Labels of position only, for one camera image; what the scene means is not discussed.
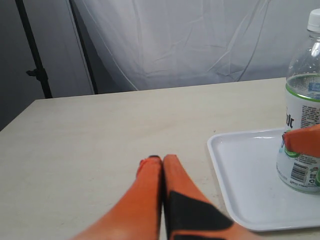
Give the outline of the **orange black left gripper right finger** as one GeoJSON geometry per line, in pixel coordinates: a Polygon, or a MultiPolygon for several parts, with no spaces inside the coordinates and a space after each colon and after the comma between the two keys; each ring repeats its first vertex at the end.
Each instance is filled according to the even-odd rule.
{"type": "Polygon", "coordinates": [[[220,212],[199,190],[179,158],[163,159],[168,240],[251,240],[253,233],[220,212]]]}

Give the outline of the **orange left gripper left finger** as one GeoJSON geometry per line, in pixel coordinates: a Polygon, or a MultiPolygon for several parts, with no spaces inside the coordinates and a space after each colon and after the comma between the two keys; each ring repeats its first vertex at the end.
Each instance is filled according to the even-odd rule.
{"type": "Polygon", "coordinates": [[[163,164],[157,155],[140,161],[136,178],[122,198],[73,240],[158,240],[163,164]]]}

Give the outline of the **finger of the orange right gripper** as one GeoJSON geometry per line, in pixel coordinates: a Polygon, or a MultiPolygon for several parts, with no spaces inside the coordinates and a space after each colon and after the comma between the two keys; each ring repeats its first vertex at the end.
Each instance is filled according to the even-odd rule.
{"type": "Polygon", "coordinates": [[[299,128],[282,135],[284,145],[289,152],[320,157],[320,125],[299,128]]]}

